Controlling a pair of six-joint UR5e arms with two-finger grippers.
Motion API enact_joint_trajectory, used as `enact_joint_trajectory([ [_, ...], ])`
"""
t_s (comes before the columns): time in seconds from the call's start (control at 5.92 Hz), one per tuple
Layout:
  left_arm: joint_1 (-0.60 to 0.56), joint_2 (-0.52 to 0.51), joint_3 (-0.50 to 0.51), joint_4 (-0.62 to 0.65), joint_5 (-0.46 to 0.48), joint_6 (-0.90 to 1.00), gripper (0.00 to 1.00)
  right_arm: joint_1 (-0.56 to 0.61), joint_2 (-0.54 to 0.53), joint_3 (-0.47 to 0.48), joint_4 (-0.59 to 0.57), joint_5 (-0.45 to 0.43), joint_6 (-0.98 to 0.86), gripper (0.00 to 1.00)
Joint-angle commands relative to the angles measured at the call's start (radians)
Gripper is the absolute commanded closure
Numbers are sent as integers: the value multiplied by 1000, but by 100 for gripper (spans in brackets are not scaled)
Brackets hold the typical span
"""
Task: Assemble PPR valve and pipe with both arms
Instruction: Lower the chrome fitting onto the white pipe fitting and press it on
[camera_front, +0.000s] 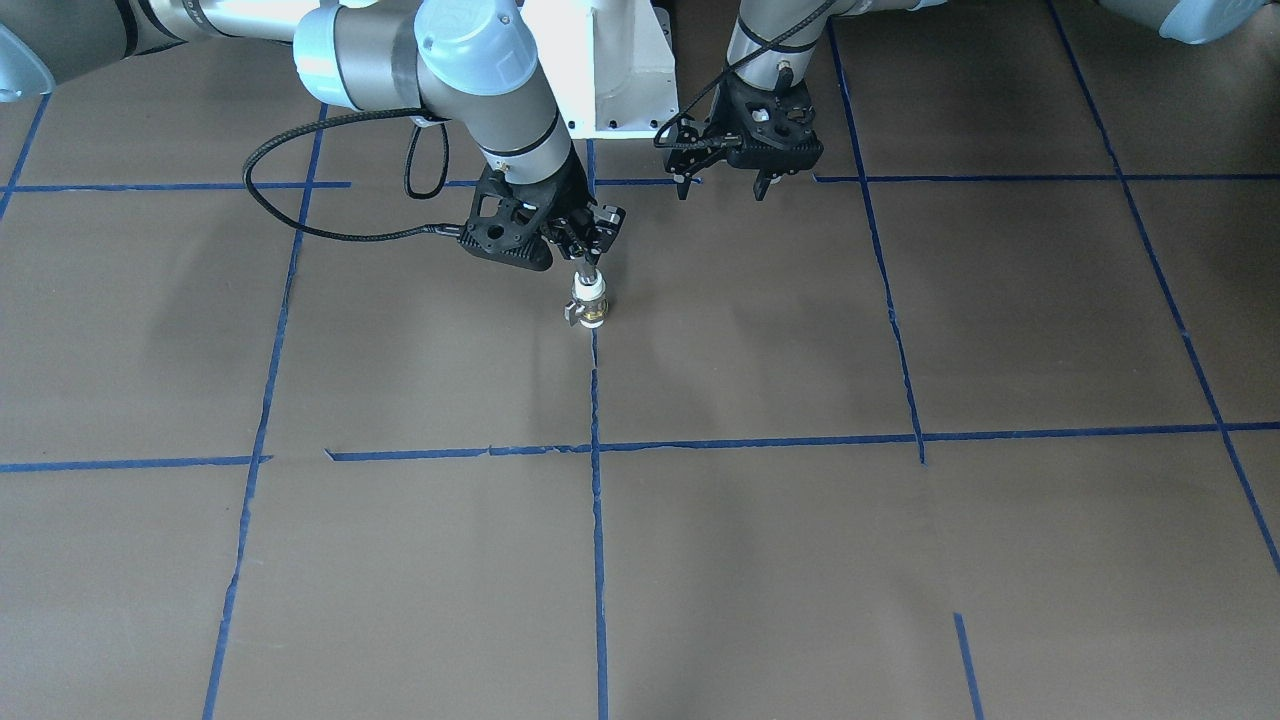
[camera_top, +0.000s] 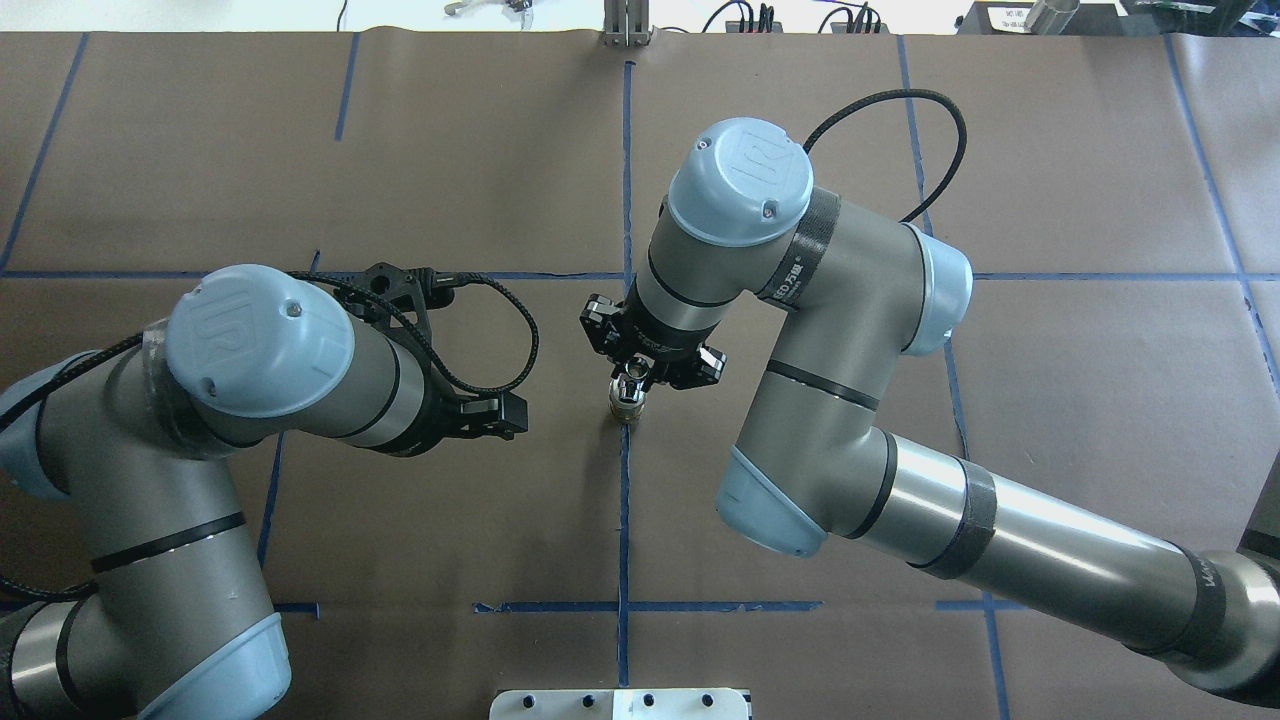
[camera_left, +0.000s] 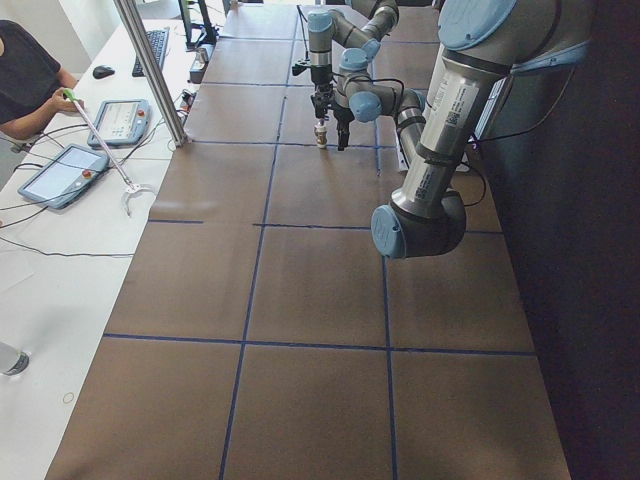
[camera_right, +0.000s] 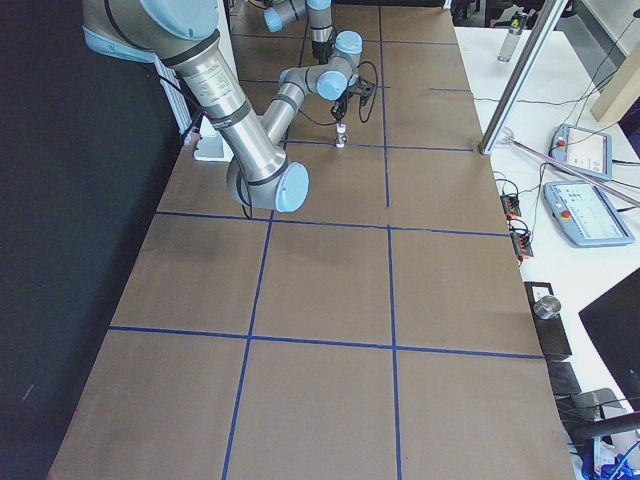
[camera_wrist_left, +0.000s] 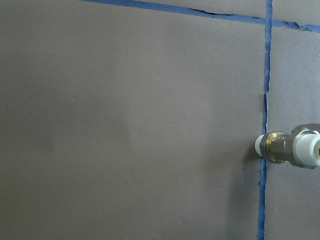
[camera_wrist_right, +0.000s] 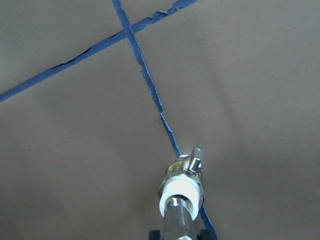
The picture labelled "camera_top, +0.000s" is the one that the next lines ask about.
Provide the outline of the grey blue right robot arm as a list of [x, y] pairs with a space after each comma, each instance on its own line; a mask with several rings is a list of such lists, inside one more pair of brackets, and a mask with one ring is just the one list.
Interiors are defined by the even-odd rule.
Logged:
[[823, 190], [764, 120], [680, 149], [622, 309], [585, 324], [655, 359], [652, 380], [713, 383], [731, 333], [748, 374], [701, 404], [660, 398], [631, 438], [640, 591], [808, 601], [826, 583], [970, 585], [1015, 607], [1009, 676], [1070, 692], [1060, 623], [1158, 664], [1211, 717], [1277, 706], [1277, 533], [1245, 493], [1277, 447], [1277, 378], [1249, 281], [1137, 275], [980, 281], [954, 242]]

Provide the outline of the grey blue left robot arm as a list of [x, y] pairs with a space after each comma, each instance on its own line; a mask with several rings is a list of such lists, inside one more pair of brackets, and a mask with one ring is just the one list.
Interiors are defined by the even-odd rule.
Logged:
[[5, 719], [256, 719], [292, 679], [228, 460], [288, 430], [397, 457], [529, 427], [515, 383], [471, 386], [428, 313], [481, 273], [352, 279], [241, 264], [172, 314], [3, 395], [3, 470], [69, 501], [91, 580], [3, 620]]

